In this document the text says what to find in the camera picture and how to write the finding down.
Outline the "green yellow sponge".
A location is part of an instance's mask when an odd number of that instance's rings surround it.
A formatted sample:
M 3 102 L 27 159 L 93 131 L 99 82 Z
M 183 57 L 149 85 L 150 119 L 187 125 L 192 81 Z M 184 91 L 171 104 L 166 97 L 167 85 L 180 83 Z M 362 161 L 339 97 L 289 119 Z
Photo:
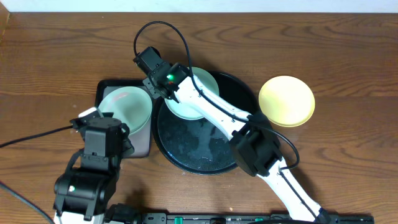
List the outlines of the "green yellow sponge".
M 105 113 L 103 113 L 103 116 L 104 117 L 113 117 L 113 114 L 114 113 L 112 113 L 112 112 L 105 112 Z

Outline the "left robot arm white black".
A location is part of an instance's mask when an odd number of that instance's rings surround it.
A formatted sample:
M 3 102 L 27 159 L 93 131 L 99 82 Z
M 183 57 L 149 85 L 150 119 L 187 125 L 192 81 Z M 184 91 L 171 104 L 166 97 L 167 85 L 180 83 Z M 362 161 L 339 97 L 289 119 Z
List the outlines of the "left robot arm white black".
M 105 212 L 116 191 L 122 159 L 134 151 L 129 128 L 112 117 L 70 121 L 85 143 L 74 153 L 54 185 L 57 215 L 77 213 L 84 221 Z

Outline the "yellow plate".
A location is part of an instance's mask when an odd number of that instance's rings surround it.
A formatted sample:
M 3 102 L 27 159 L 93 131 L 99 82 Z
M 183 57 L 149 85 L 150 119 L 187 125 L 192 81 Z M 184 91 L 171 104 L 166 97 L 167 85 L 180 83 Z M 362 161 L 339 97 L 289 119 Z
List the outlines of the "yellow plate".
M 315 111 L 315 97 L 310 87 L 298 78 L 271 78 L 259 91 L 261 111 L 274 124 L 296 127 L 306 123 Z

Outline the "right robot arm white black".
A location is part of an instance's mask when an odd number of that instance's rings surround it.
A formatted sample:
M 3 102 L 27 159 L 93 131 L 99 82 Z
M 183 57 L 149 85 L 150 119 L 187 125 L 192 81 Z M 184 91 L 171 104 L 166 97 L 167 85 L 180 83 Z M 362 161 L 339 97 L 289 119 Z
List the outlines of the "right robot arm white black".
M 261 112 L 250 114 L 229 104 L 179 63 L 157 62 L 144 73 L 163 99 L 187 106 L 215 125 L 228 138 L 236 164 L 262 179 L 283 202 L 291 219 L 310 223 L 331 220 L 291 173 L 293 166 L 287 165 L 280 150 L 279 141 L 286 138 L 272 129 Z

